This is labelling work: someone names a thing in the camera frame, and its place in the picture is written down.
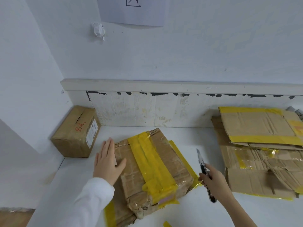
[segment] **right hand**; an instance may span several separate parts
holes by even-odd
[[[202,185],[206,185],[211,194],[221,204],[228,202],[228,200],[231,198],[234,198],[223,174],[210,164],[205,164],[205,166],[210,170],[208,173],[211,179],[207,175],[199,173],[199,181],[202,181]]]
[[[100,152],[96,154],[93,177],[103,178],[113,186],[126,166],[126,159],[117,167],[115,161],[115,143],[109,138],[106,142],[103,141]]]

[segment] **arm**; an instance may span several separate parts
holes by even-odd
[[[95,227],[101,211],[114,196],[113,184],[125,166],[126,159],[115,167],[114,141],[111,138],[104,141],[95,157],[93,178],[89,179],[83,187],[59,226]]]
[[[199,179],[203,181],[202,184],[207,185],[212,195],[224,206],[235,227],[257,227],[234,198],[222,173],[209,164],[205,164],[205,166],[210,170],[211,179],[202,173],[199,174]]]

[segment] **white sleeve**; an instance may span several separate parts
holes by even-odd
[[[101,211],[112,200],[114,191],[114,187],[102,178],[89,179],[59,226],[95,227]]]

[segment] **wooden floor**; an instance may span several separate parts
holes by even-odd
[[[0,211],[0,227],[26,227],[34,210],[27,212]]]

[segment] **cardboard box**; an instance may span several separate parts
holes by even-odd
[[[280,109],[219,107],[224,129],[234,144],[303,150],[303,122]]]
[[[51,141],[64,157],[88,158],[100,127],[95,109],[74,106]]]
[[[137,220],[136,215],[127,207],[121,179],[114,184],[112,201],[105,207],[104,214],[108,227],[126,227]]]
[[[146,136],[146,138],[141,140],[138,138],[140,144],[135,145],[134,141],[138,136]],[[187,193],[193,183],[193,178],[158,128],[138,136],[116,143],[115,156],[117,162],[127,158],[126,167],[121,174],[123,190],[128,207],[139,219],[142,219],[162,208],[165,204],[177,204],[176,199]],[[148,151],[144,154],[137,154],[137,151],[141,153],[146,149]],[[145,167],[149,167],[149,170],[146,170],[143,176],[142,170],[145,170]],[[152,179],[145,181],[150,173]],[[173,192],[166,191],[165,187],[161,190],[155,189],[156,184],[159,181],[163,182],[163,178],[166,176],[167,178],[171,177],[174,181],[174,185],[171,187],[175,188]],[[153,197],[150,191],[158,192],[161,200],[159,197]]]
[[[271,152],[232,144],[221,118],[211,120],[226,167],[225,177],[233,192],[284,199],[298,197],[295,191],[299,192],[303,186],[303,177],[298,171],[302,167],[303,152]],[[293,170],[293,174],[288,175],[288,170]]]

